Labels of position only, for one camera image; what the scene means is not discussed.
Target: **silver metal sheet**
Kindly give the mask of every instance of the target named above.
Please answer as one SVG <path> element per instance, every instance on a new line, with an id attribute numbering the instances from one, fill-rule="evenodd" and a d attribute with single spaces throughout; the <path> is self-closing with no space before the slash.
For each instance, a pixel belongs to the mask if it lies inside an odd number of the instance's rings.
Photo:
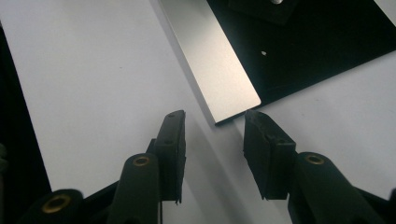
<path id="1" fill-rule="evenodd" d="M 214 121 L 259 105 L 258 94 L 206 0 L 161 2 Z"/>

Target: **white table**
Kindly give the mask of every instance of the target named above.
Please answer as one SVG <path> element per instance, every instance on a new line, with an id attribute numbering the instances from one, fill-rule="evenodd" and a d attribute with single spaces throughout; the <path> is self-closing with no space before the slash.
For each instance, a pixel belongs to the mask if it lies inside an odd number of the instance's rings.
<path id="1" fill-rule="evenodd" d="M 393 23 L 396 2 L 376 0 Z M 244 118 L 215 127 L 157 0 L 0 0 L 0 20 L 53 190 L 85 196 L 120 177 L 163 117 L 187 112 L 183 203 L 164 223 L 290 223 L 262 201 L 243 157 Z M 356 187 L 396 187 L 396 53 L 267 105 L 297 150 L 330 158 Z"/>

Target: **metal plate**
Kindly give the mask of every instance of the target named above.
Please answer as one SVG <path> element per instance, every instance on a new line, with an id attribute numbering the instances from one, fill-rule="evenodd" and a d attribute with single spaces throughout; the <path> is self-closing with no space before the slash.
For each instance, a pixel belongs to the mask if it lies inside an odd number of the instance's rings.
<path id="1" fill-rule="evenodd" d="M 216 123 L 261 100 L 206 0 L 161 0 Z"/>

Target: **white surface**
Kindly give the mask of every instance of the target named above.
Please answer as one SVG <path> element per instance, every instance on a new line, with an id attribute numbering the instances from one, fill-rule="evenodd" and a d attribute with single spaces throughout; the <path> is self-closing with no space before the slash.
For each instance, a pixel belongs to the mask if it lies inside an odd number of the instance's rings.
<path id="1" fill-rule="evenodd" d="M 380 2 L 394 20 L 392 0 Z M 214 127 L 157 0 L 0 0 L 0 20 L 53 189 L 88 196 L 146 150 L 163 117 L 184 109 L 183 203 L 164 223 L 290 223 L 262 201 L 243 157 L 243 118 Z M 350 182 L 388 198 L 396 187 L 396 53 L 260 108 Z"/>
<path id="2" fill-rule="evenodd" d="M 206 0 L 161 3 L 215 123 L 260 105 Z"/>

